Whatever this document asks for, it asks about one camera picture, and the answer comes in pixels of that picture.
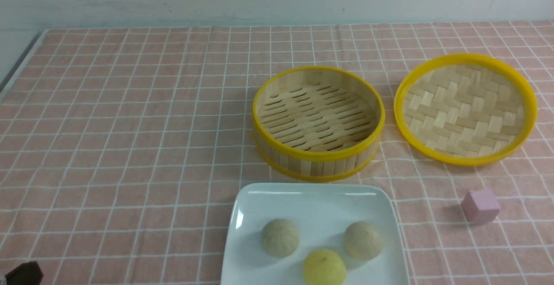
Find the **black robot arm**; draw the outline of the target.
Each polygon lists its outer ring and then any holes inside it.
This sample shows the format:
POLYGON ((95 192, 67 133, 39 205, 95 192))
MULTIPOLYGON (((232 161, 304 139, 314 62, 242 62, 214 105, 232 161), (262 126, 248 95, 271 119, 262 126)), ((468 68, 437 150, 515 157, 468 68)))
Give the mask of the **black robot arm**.
POLYGON ((1 275, 1 285, 40 285, 44 274, 37 261, 29 261, 16 266, 6 275, 1 275))

